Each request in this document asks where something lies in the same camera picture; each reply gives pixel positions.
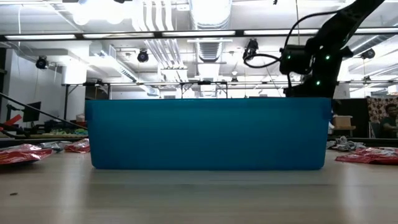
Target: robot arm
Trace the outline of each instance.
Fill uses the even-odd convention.
[[[348,47],[343,48],[356,29],[384,0],[356,0],[339,10],[326,21],[315,37],[305,46],[286,45],[282,49],[279,70],[288,76],[295,72],[312,76],[301,85],[285,89],[288,97],[332,98],[343,57],[352,57]]]

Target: red crumpled plastic bag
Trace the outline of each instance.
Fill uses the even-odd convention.
[[[0,165],[18,162],[36,162],[53,153],[52,149],[42,149],[31,144],[22,144],[0,149]]]
[[[357,149],[352,154],[338,156],[336,161],[398,165],[398,148],[368,147],[365,149]]]
[[[89,151],[90,151],[90,141],[87,138],[65,146],[65,152],[86,153]]]

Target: plastic bin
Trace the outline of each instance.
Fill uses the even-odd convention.
[[[316,170],[325,162],[326,98],[86,102],[97,169]]]

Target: computer monitor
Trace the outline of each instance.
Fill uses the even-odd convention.
[[[29,103],[28,105],[39,110],[42,106],[42,102]],[[26,106],[24,109],[24,117],[22,120],[23,122],[34,122],[38,121],[39,117],[40,113],[38,111],[32,110]]]

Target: desk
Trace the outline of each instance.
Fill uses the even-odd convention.
[[[334,161],[342,154],[327,151],[322,170],[288,172],[96,170],[90,154],[54,154],[0,169],[0,217],[13,224],[397,223],[398,167]]]
[[[351,126],[351,127],[335,127],[332,130],[333,131],[349,131],[349,136],[353,137],[353,131],[356,129],[356,126]]]

